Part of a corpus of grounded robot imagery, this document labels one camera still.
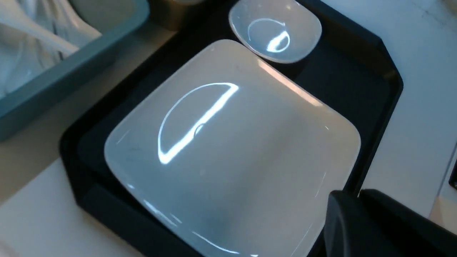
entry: black object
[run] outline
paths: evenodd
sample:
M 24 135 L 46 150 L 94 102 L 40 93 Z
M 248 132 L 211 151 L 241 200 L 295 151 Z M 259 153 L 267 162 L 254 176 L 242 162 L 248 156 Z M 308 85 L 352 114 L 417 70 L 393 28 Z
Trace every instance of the black object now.
M 457 161 L 454 165 L 454 170 L 452 170 L 451 178 L 449 179 L 449 185 L 457 190 Z
M 457 236 L 377 190 L 329 196 L 328 257 L 457 256 Z
M 111 174 L 104 144 L 114 127 L 147 95 L 212 42 L 236 40 L 228 12 L 236 0 L 214 1 L 200 17 L 148 58 L 63 135 L 60 152 L 77 204 L 146 256 L 200 256 L 145 210 Z M 361 152 L 345 186 L 357 193 L 403 89 L 382 40 L 319 0 L 299 0 L 321 20 L 316 49 L 274 68 L 349 119 Z M 325 256 L 320 237 L 311 256 Z

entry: small dish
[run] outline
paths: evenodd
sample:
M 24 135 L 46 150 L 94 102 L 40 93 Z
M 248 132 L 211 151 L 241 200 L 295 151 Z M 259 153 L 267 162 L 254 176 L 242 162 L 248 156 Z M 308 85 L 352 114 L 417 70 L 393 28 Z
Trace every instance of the small dish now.
M 302 60 L 322 35 L 316 15 L 295 0 L 240 0 L 228 19 L 242 44 L 276 63 Z
M 114 176 L 207 257 L 305 256 L 357 129 L 243 45 L 217 41 L 109 135 Z

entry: plate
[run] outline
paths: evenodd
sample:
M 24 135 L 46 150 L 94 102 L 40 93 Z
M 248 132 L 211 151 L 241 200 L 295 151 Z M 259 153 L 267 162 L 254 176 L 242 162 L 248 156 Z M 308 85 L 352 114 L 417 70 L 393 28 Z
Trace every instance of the plate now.
M 360 144 L 343 116 L 243 45 L 220 40 L 116 126 L 105 159 L 204 256 L 304 256 Z

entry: dish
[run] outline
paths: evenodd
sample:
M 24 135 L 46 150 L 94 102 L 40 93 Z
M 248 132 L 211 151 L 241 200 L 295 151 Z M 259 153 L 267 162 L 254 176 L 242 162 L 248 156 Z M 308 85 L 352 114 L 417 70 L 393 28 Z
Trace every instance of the dish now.
M 316 15 L 295 0 L 240 0 L 228 19 L 242 44 L 277 63 L 305 58 L 322 35 Z
M 239 43 L 217 41 L 109 135 L 114 176 L 202 255 L 304 256 L 357 129 Z

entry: teal container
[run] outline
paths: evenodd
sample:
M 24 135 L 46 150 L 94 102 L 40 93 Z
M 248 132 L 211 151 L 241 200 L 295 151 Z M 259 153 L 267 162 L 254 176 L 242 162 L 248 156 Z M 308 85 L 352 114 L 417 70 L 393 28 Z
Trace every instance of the teal container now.
M 103 36 L 0 99 L 0 141 L 112 64 L 120 42 L 149 16 L 146 0 L 70 0 L 76 12 Z

